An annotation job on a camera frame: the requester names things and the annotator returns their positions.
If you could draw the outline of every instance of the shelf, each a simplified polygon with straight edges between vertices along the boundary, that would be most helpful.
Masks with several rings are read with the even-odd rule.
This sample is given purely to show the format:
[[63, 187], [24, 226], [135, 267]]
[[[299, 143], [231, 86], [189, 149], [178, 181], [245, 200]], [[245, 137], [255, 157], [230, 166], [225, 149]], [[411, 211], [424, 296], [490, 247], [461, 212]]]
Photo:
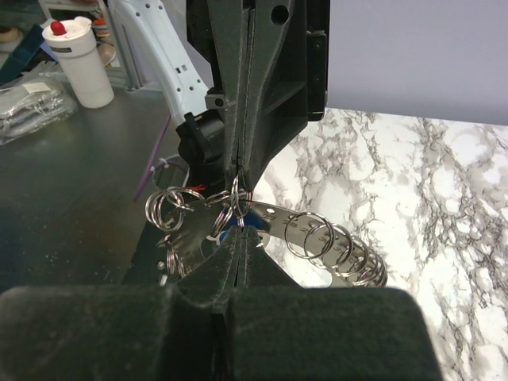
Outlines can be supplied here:
[[44, 12], [33, 0], [0, 0], [0, 25], [15, 26], [26, 33], [32, 25], [45, 21]]
[[97, 8], [95, 4], [82, 4], [71, 0], [44, 0], [49, 10], [75, 10], [76, 12], [92, 12]]

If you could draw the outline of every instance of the marble surface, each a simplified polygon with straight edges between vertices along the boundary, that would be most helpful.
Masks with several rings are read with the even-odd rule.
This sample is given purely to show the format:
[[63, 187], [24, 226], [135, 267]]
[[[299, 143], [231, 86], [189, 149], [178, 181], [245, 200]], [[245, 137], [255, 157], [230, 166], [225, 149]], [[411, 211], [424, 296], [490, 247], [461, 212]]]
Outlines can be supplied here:
[[[255, 199], [347, 227], [425, 316], [447, 380], [508, 379], [508, 127], [327, 110], [273, 159]], [[299, 283], [329, 275], [272, 240]]]

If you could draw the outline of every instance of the plastic bag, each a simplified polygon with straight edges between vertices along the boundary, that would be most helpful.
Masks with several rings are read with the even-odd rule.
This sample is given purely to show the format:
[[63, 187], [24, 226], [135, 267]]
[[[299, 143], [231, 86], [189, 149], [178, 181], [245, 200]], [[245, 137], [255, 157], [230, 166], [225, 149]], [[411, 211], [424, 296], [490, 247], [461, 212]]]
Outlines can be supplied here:
[[78, 105], [55, 79], [33, 73], [0, 88], [0, 145], [67, 119]]

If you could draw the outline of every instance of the metal key ring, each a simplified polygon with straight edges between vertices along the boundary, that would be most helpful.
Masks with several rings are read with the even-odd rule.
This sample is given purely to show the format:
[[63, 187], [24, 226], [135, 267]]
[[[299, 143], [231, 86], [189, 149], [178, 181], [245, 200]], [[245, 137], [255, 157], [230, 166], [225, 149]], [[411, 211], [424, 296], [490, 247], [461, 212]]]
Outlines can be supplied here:
[[157, 191], [156, 193], [152, 194], [150, 197], [148, 197], [147, 202], [144, 204], [144, 213], [147, 220], [152, 225], [156, 226], [166, 233], [169, 233], [171, 231], [178, 230], [182, 226], [183, 216], [180, 213], [179, 218], [175, 224], [172, 218], [165, 221], [162, 217], [162, 205], [164, 204], [165, 199], [165, 191]]
[[228, 199], [230, 199], [229, 190], [223, 190], [222, 192], [209, 196], [206, 199], [206, 206], [211, 207], [213, 204], [224, 202]]
[[336, 268], [334, 268], [335, 273], [342, 278], [348, 278], [351, 275], [358, 274], [358, 272], [365, 269], [365, 267], [367, 266], [367, 263], [368, 263], [369, 253], [368, 253], [368, 247], [365, 244], [365, 242], [363, 242], [358, 237], [353, 237], [353, 241], [356, 241], [357, 244], [361, 245], [362, 250], [364, 252], [364, 256], [361, 261], [355, 262], [354, 264], [352, 264], [351, 267], [349, 268], [349, 270], [347, 270], [346, 272], [340, 271], [338, 266]]
[[[305, 254], [303, 254], [303, 255], [300, 254], [299, 252], [294, 250], [292, 243], [287, 239], [287, 229], [291, 225], [291, 222], [300, 218], [300, 217], [304, 217], [304, 216], [315, 217], [314, 220], [316, 218], [318, 218], [323, 222], [323, 225], [328, 228], [330, 238], [326, 242], [326, 244], [323, 246], [321, 252], [317, 255], [309, 256], [308, 252], [306, 250], [305, 250]], [[315, 259], [319, 258], [320, 256], [325, 255], [333, 247], [333, 244], [335, 243], [335, 231], [333, 230], [333, 226], [332, 226], [331, 222], [327, 218], [321, 216], [320, 214], [317, 214], [314, 212], [301, 212], [298, 214], [291, 215], [289, 217], [289, 219], [286, 223], [286, 227], [284, 228], [284, 240], [287, 243], [287, 248], [289, 249], [289, 251], [292, 252], [293, 254], [295, 254], [298, 258], [302, 258], [304, 260], [315, 260]]]
[[228, 221], [233, 216], [233, 208], [229, 205], [224, 206], [222, 208], [221, 212], [219, 213], [217, 219], [214, 222], [214, 226], [212, 227], [212, 232], [210, 233], [210, 236], [212, 238], [217, 237], [221, 231], [224, 229]]
[[[309, 238], [309, 236], [311, 234], [314, 234], [316, 233], [317, 231], [323, 229], [325, 227], [325, 225], [318, 225], [318, 226], [314, 226], [306, 235], [305, 239], [303, 240], [303, 251], [304, 253], [307, 255], [307, 240]], [[346, 240], [348, 240], [348, 246], [347, 248], [342, 252], [342, 254], [337, 258], [337, 260], [335, 261], [335, 264], [327, 264], [325, 262], [325, 258], [321, 258], [321, 261], [322, 261], [322, 265], [318, 264], [317, 262], [315, 261], [312, 261], [312, 264], [320, 269], [332, 269], [332, 270], [335, 270], [336, 268], [338, 268], [339, 266], [341, 266], [343, 263], [345, 263], [349, 257], [352, 255], [352, 251], [354, 249], [354, 242], [352, 240], [352, 236], [351, 236], [351, 233], [344, 227], [344, 226], [341, 226], [341, 225], [338, 225], [338, 224], [332, 224], [332, 227], [333, 227], [333, 231], [334, 233], [339, 233], [341, 234], [342, 236], [344, 236], [346, 238]], [[335, 239], [336, 240], [339, 240], [340, 237], [338, 236], [335, 236]]]
[[379, 274], [386, 274], [386, 268], [381, 268], [384, 267], [384, 262], [374, 253], [374, 251], [371, 248], [364, 248], [364, 252], [366, 253], [364, 259], [367, 258], [365, 266], [361, 269], [362, 272], [360, 274], [355, 274], [358, 275], [357, 280], [352, 281], [352, 283], [356, 286], [365, 286], [375, 280]]
[[245, 204], [245, 208], [242, 210], [240, 206], [241, 196], [243, 195], [243, 190], [240, 190], [240, 177], [236, 175], [233, 179], [233, 184], [231, 184], [231, 195], [229, 196], [231, 207], [233, 208], [233, 212], [235, 216], [239, 219], [245, 217], [250, 209], [249, 203], [252, 201], [252, 192], [245, 192], [245, 200], [248, 201]]
[[[169, 187], [167, 189], [167, 197], [169, 197], [167, 200], [177, 208], [180, 208], [183, 210], [188, 210], [190, 212], [194, 212], [194, 208], [189, 206], [188, 204], [186, 204], [183, 201], [182, 193], [190, 194], [190, 195], [196, 197], [198, 200], [205, 199], [205, 197], [202, 194], [196, 192], [195, 190], [192, 190], [189, 188], [181, 188], [181, 187]], [[174, 197], [176, 204], [171, 202], [171, 197]]]
[[369, 261], [371, 261], [371, 258], [374, 260], [373, 266], [368, 266], [365, 270], [370, 276], [366, 277], [364, 273], [360, 274], [354, 284], [359, 286], [365, 286], [369, 283], [375, 284], [376, 286], [387, 284], [388, 274], [386, 264], [380, 256], [375, 254], [374, 250], [368, 248], [368, 252]]

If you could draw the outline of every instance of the black table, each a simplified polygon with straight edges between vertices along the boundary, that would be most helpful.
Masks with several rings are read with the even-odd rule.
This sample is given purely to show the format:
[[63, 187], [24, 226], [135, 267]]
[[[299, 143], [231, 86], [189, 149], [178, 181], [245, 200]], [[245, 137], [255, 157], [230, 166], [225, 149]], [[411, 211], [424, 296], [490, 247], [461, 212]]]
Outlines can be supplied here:
[[[163, 95], [116, 90], [0, 147], [0, 292], [15, 285], [119, 283], [143, 229], [133, 192], [167, 116]], [[176, 152], [175, 129], [160, 156]]]

